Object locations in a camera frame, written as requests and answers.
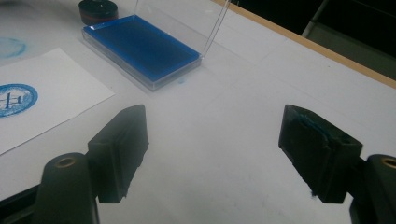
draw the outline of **blue tray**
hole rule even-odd
[[[134,70],[131,75],[152,90],[161,86],[157,82],[201,61],[199,52],[137,15],[86,26],[83,33],[127,72],[131,73],[129,68]]]

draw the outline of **paper sheet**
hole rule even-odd
[[[113,94],[61,49],[0,67],[0,155]]]

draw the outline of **printed logo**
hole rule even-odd
[[[24,84],[0,86],[0,118],[19,114],[37,101],[35,88]]]

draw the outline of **white tabletop surface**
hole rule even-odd
[[[147,109],[148,151],[128,197],[99,204],[101,223],[350,223],[351,197],[341,205],[312,198],[277,147],[285,104],[361,141],[364,159],[396,156],[396,90],[234,12],[203,64],[155,92],[84,45],[82,27],[76,0],[0,1],[0,37],[27,45],[0,65],[61,48],[115,92],[0,156],[0,200],[37,185],[55,156],[85,153],[120,110],[138,104]]]

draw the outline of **blue ink mark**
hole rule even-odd
[[[177,82],[178,82],[178,84],[183,84],[183,83],[186,82],[186,79],[184,79],[184,77],[181,77],[181,78],[178,79]]]
[[[0,59],[18,57],[26,51],[26,44],[14,38],[0,37]]]
[[[0,86],[0,118],[19,114],[37,101],[35,88],[24,84]]]

